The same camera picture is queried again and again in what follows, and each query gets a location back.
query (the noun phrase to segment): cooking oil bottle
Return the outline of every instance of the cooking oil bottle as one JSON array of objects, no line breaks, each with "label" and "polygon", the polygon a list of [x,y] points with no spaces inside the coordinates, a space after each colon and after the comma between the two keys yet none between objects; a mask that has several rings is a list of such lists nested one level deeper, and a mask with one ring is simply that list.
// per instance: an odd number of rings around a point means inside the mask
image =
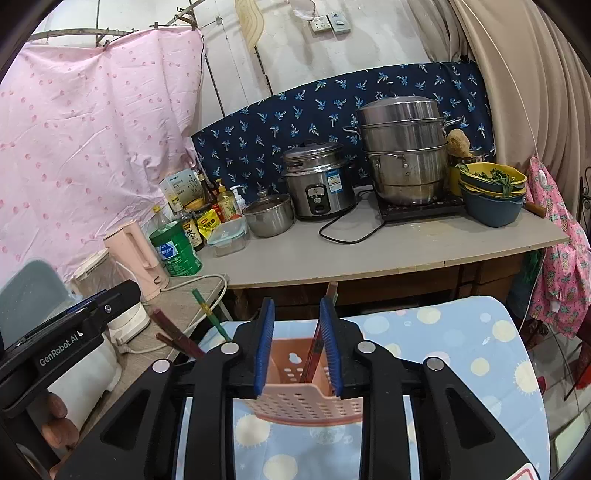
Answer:
[{"label": "cooking oil bottle", "polygon": [[219,191],[217,204],[222,210],[226,221],[233,220],[233,217],[240,217],[240,210],[232,192],[226,190],[226,187],[222,184],[222,179],[217,179],[216,182],[219,184],[217,188]]}]

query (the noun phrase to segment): pink polka dot fabric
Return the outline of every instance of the pink polka dot fabric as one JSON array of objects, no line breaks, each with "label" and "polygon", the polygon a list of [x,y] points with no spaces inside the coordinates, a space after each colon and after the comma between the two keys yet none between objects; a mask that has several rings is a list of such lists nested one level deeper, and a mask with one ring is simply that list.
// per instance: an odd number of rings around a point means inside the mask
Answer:
[{"label": "pink polka dot fabric", "polygon": [[0,286],[33,258],[68,279],[106,233],[151,217],[158,183],[196,158],[203,50],[189,27],[21,50],[0,85]]}]

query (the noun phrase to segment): chopsticks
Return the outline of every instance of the chopsticks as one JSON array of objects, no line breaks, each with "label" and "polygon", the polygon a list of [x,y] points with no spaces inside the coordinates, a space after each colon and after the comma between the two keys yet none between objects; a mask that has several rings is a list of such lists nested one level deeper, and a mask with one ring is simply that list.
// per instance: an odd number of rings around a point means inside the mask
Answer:
[{"label": "chopsticks", "polygon": [[[338,282],[332,281],[329,283],[329,286],[326,289],[325,296],[329,297],[332,300],[333,305],[336,303],[336,289],[338,288],[338,286]],[[314,338],[312,339],[310,350],[308,351],[308,357],[306,358],[304,371],[302,372],[300,377],[300,383],[312,382],[314,374],[316,373],[316,368],[318,367],[318,363],[320,362],[320,355],[322,354],[323,348],[324,340],[322,339],[322,334],[320,333],[320,322],[318,322],[316,324],[316,330],[314,331]]]},{"label": "chopsticks", "polygon": [[161,333],[156,334],[156,338],[166,345],[176,348],[179,352],[184,353],[187,356],[193,358],[200,358],[205,355],[205,352],[199,348],[199,346],[193,342],[188,336],[186,336],[165,314],[162,310],[156,308],[150,312],[150,318],[158,325],[164,333],[170,338],[162,335]]},{"label": "chopsticks", "polygon": [[220,335],[222,335],[224,337],[225,341],[231,342],[232,339],[230,338],[228,333],[222,327],[222,324],[217,319],[216,314],[212,312],[211,308],[209,308],[209,305],[205,302],[205,300],[203,299],[203,297],[199,293],[199,290],[194,288],[194,289],[192,289],[191,292],[193,293],[193,297],[195,297],[195,300],[197,300],[197,303],[199,304],[201,309],[205,312],[205,315],[207,315],[207,318],[209,319],[209,321],[212,323],[212,325],[215,328],[217,328],[217,331],[220,333]]}]

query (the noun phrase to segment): green chopstick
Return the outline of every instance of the green chopstick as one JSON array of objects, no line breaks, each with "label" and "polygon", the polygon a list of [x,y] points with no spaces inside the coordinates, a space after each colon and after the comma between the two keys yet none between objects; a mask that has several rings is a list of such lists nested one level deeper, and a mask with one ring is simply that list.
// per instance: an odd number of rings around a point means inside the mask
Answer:
[{"label": "green chopstick", "polygon": [[216,314],[213,313],[211,308],[209,308],[209,305],[207,305],[207,303],[205,303],[205,300],[203,299],[203,297],[199,293],[199,290],[194,288],[194,289],[192,289],[191,292],[193,293],[193,297],[195,297],[195,300],[197,300],[197,303],[199,304],[199,306],[205,312],[205,315],[207,315],[207,318],[209,319],[209,321],[212,323],[212,325],[215,328],[217,328],[217,331],[220,332],[220,335],[222,335],[224,337],[225,341],[231,342],[232,339],[230,338],[228,333],[223,329],[222,324],[220,323],[220,321],[216,317]]}]

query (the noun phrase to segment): green canister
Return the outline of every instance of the green canister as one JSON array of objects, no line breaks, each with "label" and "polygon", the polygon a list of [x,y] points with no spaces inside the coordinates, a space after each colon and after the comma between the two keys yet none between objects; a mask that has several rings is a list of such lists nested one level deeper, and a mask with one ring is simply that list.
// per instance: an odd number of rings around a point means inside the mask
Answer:
[{"label": "green canister", "polygon": [[175,220],[159,228],[150,235],[150,242],[172,277],[196,275],[201,270],[203,264],[185,236],[180,222]]}]

